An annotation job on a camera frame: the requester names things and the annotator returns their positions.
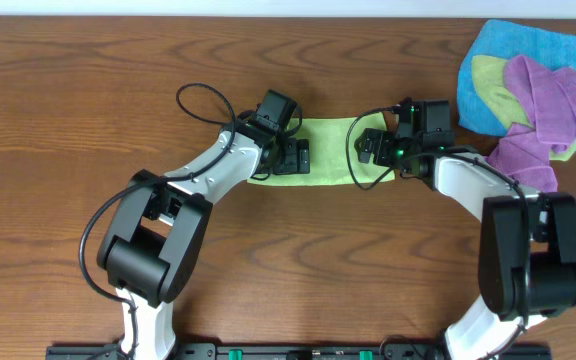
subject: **robotic arm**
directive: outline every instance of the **robotic arm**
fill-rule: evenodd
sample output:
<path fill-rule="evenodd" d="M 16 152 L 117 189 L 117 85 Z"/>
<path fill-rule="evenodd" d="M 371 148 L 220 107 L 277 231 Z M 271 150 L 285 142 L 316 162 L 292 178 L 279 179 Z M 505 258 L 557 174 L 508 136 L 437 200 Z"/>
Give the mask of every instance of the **robotic arm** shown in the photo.
<path fill-rule="evenodd" d="M 254 174 L 309 172 L 308 144 L 283 136 L 295 108 L 291 99 L 269 91 L 257 111 L 240 115 L 234 133 L 232 125 L 225 126 L 211 148 L 165 176 L 192 174 L 224 151 L 234 136 L 228 153 L 212 168 L 185 181 L 142 187 L 123 198 L 100 246 L 97 264 L 107 271 L 117 294 L 136 305 L 136 326 L 128 305 L 123 305 L 124 353 L 131 350 L 136 330 L 139 336 L 135 360 L 200 359 L 188 355 L 195 350 L 180 350 L 191 345 L 177 344 L 181 348 L 175 350 L 172 302 L 195 267 L 213 204 Z M 424 354 L 414 345 L 414 353 L 387 351 L 383 356 L 381 348 L 378 354 L 376 349 L 356 349 L 358 359 L 420 360 L 422 355 L 437 360 L 486 358 L 509 347 L 508 343 L 519 335 L 518 326 L 537 325 L 576 306 L 575 200 L 562 193 L 540 194 L 525 186 L 519 186 L 523 197 L 518 196 L 515 187 L 487 167 L 481 155 L 470 147 L 454 146 L 447 101 L 407 99 L 392 109 L 399 115 L 397 131 L 366 129 L 355 143 L 359 160 L 368 162 L 372 157 L 377 165 L 419 178 L 431 189 L 455 199 L 482 222 L 478 275 L 481 296 L 461 320 L 442 334 L 437 345 L 421 346 Z M 157 176 L 142 170 L 129 185 L 154 178 Z M 522 222 L 524 215 L 529 219 L 527 224 Z M 172 226 L 168 237 L 143 226 L 144 218 Z M 530 272 L 525 268 L 525 230 L 532 240 L 548 243 L 547 252 L 529 254 Z M 526 273 L 528 281 L 522 278 Z M 530 296 L 526 296 L 526 284 Z M 522 309 L 529 311 L 527 323 L 521 316 Z M 207 354 L 211 360 L 219 354 L 241 360 L 244 354 L 241 349 L 229 348 L 226 353 L 210 346 Z M 77 359 L 59 356 L 84 354 L 73 353 L 72 348 L 59 349 L 49 348 L 46 359 Z M 248 349 L 246 353 L 263 353 L 282 360 L 314 360 L 323 356 L 321 350 L 310 349 L 307 356 L 302 356 L 303 347 Z M 343 360 L 354 359 L 348 357 L 354 348 L 344 349 L 334 353 Z M 517 359 L 543 356 L 543 352 L 529 352 Z"/>

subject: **pile of cloth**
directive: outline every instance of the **pile of cloth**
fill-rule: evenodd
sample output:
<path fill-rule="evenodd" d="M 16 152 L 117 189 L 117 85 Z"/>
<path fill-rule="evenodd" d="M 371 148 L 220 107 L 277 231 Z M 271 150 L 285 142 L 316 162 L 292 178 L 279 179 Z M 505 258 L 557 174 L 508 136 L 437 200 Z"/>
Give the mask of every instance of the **pile of cloth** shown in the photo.
<path fill-rule="evenodd" d="M 557 191 L 550 160 L 576 151 L 576 36 L 489 21 L 464 60 L 457 101 L 460 125 L 504 135 L 492 166 Z"/>

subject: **blue towel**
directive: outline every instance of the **blue towel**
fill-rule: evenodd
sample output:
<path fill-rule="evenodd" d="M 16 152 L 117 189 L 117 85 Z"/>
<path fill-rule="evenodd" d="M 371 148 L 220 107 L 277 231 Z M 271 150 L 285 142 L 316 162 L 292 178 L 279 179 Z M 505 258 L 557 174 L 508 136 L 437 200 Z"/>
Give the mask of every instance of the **blue towel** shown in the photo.
<path fill-rule="evenodd" d="M 505 59 L 526 55 L 553 71 L 565 66 L 576 70 L 576 36 L 501 20 L 489 20 L 483 26 L 459 69 L 459 125 L 480 134 L 504 136 L 506 129 L 475 92 L 472 83 L 475 55 Z"/>

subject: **wooden table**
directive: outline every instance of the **wooden table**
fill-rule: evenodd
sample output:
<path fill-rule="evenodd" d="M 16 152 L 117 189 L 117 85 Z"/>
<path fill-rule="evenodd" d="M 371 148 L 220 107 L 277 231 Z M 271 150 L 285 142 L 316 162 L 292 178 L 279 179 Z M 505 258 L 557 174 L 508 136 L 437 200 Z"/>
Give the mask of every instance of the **wooden table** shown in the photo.
<path fill-rule="evenodd" d="M 520 22 L 576 34 L 576 21 Z M 121 336 L 119 305 L 81 277 L 79 237 L 137 170 L 176 169 L 215 141 L 216 128 L 177 108 L 180 85 L 212 84 L 238 111 L 277 89 L 307 117 L 356 116 L 404 96 L 455 104 L 483 23 L 0 18 L 0 359 Z M 223 118 L 206 93 L 186 101 Z M 460 130 L 459 143 L 489 151 L 495 139 Z M 576 155 L 554 167 L 576 196 Z M 91 264 L 108 222 L 94 231 Z M 478 222 L 417 181 L 371 192 L 241 184 L 214 209 L 175 328 L 225 343 L 431 338 L 478 294 L 478 243 Z M 576 359 L 576 309 L 523 340 Z"/>

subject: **light green towel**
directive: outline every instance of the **light green towel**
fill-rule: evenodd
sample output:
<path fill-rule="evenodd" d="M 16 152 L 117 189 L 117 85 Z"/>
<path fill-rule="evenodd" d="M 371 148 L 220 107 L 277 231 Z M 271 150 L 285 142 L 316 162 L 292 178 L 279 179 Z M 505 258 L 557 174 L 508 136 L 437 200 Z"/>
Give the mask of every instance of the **light green towel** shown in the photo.
<path fill-rule="evenodd" d="M 481 100 L 506 128 L 512 123 L 533 127 L 515 95 L 504 85 L 504 67 L 508 60 L 487 55 L 472 58 L 472 82 Z M 561 154 L 550 151 L 550 160 L 568 161 L 576 151 L 576 141 Z"/>
<path fill-rule="evenodd" d="M 353 181 L 346 163 L 346 134 L 354 120 L 355 118 L 304 119 L 301 129 L 295 137 L 308 139 L 310 142 L 310 174 L 272 175 L 265 181 L 248 179 L 248 182 L 268 186 L 352 184 Z M 292 119 L 290 124 L 294 127 L 296 119 Z M 355 176 L 361 183 L 372 183 L 386 171 L 386 168 L 376 166 L 372 162 L 362 164 L 357 160 L 354 143 L 365 128 L 386 130 L 384 116 L 379 113 L 364 117 L 355 126 L 350 136 L 350 161 Z M 394 179 L 395 175 L 390 173 L 382 182 Z"/>

